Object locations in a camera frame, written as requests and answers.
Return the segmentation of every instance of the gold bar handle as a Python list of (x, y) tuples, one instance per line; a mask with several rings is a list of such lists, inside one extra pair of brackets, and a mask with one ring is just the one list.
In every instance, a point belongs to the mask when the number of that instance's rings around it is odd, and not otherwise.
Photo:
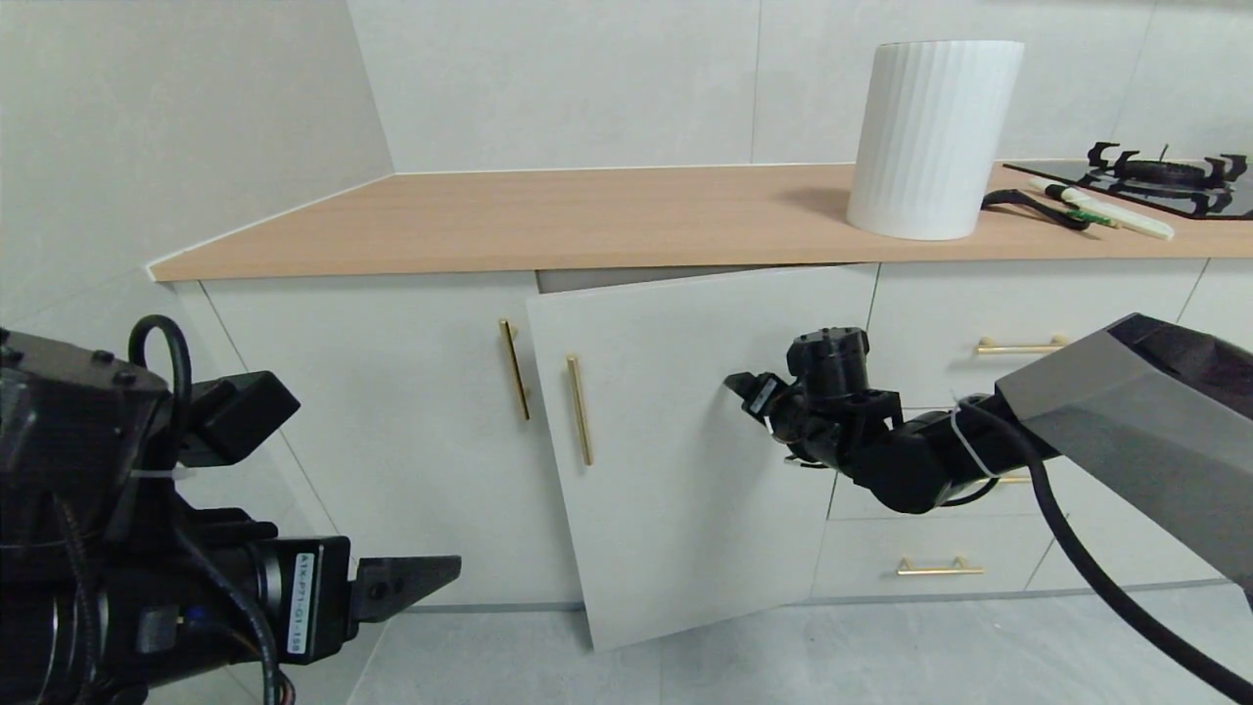
[[(1001, 476), (996, 478), (1001, 481), (999, 485), (1031, 485), (1031, 476)], [(984, 485), (987, 478), (976, 480), (972, 485)]]
[(583, 401), (583, 377), (579, 374), (579, 357), (566, 357), (565, 366), (570, 371), (570, 392), (574, 396), (574, 421), (579, 425), (579, 446), (583, 447), (583, 465), (591, 467), (591, 440), (588, 433), (588, 408)]
[(514, 396), (517, 397), (517, 412), (524, 422), (531, 421), (531, 409), (526, 404), (526, 388), (523, 387), (523, 369), (517, 366), (517, 349), (514, 347), (514, 338), (517, 337), (517, 328), (507, 318), (500, 318), (500, 337), (505, 342), (505, 359), (509, 362), (509, 371), (514, 373)]
[(1069, 342), (1065, 336), (1055, 334), (1048, 344), (997, 344), (991, 337), (984, 336), (975, 346), (975, 356), (1048, 356)]
[(896, 566), (896, 575), (898, 576), (981, 576), (984, 575), (984, 569), (977, 566), (971, 566), (965, 558), (957, 556), (952, 560), (951, 566), (942, 569), (916, 569), (908, 558), (901, 558), (901, 563)]

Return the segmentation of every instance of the white cable tie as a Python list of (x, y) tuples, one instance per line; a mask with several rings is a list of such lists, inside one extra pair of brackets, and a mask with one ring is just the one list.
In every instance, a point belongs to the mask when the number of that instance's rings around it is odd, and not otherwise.
[(952, 413), (949, 414), (949, 425), (952, 426), (952, 432), (957, 435), (957, 441), (960, 441), (966, 448), (966, 453), (970, 453), (970, 457), (975, 461), (975, 465), (979, 466), (979, 470), (984, 471), (985, 476), (989, 478), (996, 478), (997, 476), (987, 470), (987, 466), (984, 465), (984, 460), (979, 457), (979, 453), (975, 453), (975, 447), (966, 441), (966, 435), (961, 433), (961, 427), (957, 426), (957, 412), (961, 412), (961, 402), (957, 402), (957, 406), (952, 408)]

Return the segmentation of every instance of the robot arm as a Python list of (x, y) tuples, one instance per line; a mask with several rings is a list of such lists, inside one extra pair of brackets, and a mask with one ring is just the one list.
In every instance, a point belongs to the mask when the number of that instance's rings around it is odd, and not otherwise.
[[(144, 337), (174, 352), (174, 392)], [(130, 362), (0, 328), (0, 704), (142, 702), (148, 689), (262, 661), (333, 656), (456, 580), (460, 556), (362, 558), (347, 537), (278, 538), (239, 508), (195, 510), (173, 468), (247, 458), (299, 409), (271, 373), (190, 384), (178, 326), (135, 326)]]
[(974, 481), (1027, 466), (1058, 546), (1141, 636), (1237, 702), (1253, 684), (1135, 604), (1058, 507), (1044, 460), (1064, 455), (1253, 596), (1253, 356), (1223, 339), (1131, 314), (967, 398), (905, 422), (895, 392), (866, 379), (870, 341), (823, 328), (788, 349), (787, 384), (739, 373), (743, 411), (807, 463), (840, 471), (898, 512), (954, 502)]

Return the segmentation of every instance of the kitchen cabinet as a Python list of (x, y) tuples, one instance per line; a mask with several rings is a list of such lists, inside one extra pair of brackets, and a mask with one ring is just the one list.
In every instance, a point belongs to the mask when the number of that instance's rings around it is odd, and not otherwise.
[(593, 644), (611, 649), (808, 597), (834, 473), (722, 387), (786, 374), (797, 334), (863, 326), (876, 265), (766, 269), (529, 303)]
[(906, 408), (952, 407), (1131, 312), (1175, 321), (1204, 259), (885, 263), (871, 386)]
[(526, 324), (533, 272), (204, 288), (248, 369), (301, 401), (282, 433), (355, 557), (461, 555), (461, 577), (424, 605), (579, 600)]
[[(1253, 348), (1253, 259), (1212, 259), (1179, 322)], [(1073, 463), (1054, 472), (1063, 510), (1079, 540), (1119, 585), (1222, 579), (1179, 540)], [(1029, 590), (1085, 589), (1054, 545)]]
[(1051, 540), (1039, 513), (829, 522), (812, 596), (1017, 592)]
[[(944, 409), (911, 411), (905, 414), (906, 421), (920, 417), (926, 412), (940, 412)], [(970, 492), (975, 492), (977, 486), (972, 486)], [(933, 510), (928, 517), (997, 517), (997, 516), (1036, 516), (1040, 508), (1035, 503), (1035, 493), (1031, 490), (1031, 475), (1026, 468), (1005, 473), (996, 487), (986, 497), (945, 510)], [(827, 512), (828, 520), (907, 520), (913, 515), (901, 515), (885, 507), (866, 488), (853, 485), (853, 481), (841, 476), (836, 481), (836, 492), (831, 497), (831, 510)]]
[[(1075, 536), (1118, 585), (1222, 577), (1179, 540), (1070, 461), (1050, 462), (1049, 480)], [(1056, 543), (1027, 585), (1027, 590), (1086, 587)]]

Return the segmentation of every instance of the baseboard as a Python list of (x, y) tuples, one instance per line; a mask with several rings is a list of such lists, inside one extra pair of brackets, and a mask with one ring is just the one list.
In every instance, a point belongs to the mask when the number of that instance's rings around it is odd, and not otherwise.
[[(1178, 590), (1183, 587), (1210, 587), (1218, 585), (1230, 585), (1223, 579), (1209, 579), (1184, 582), (1163, 582), (1154, 585), (1124, 586), (1128, 592), (1146, 592), (1152, 590)], [(821, 607), (827, 605), (865, 605), (865, 604), (892, 604), (892, 602), (966, 602), (971, 600), (1027, 600), (1032, 597), (1070, 597), (1075, 595), (1093, 595), (1090, 589), (1074, 590), (1034, 590), (1017, 592), (974, 592), (960, 595), (893, 595), (893, 596), (862, 596), (862, 597), (812, 597), (793, 602), (788, 607)], [(583, 611), (583, 602), (534, 602), (526, 605), (415, 605), (406, 612), (415, 614), (481, 614), (481, 612), (579, 612)]]

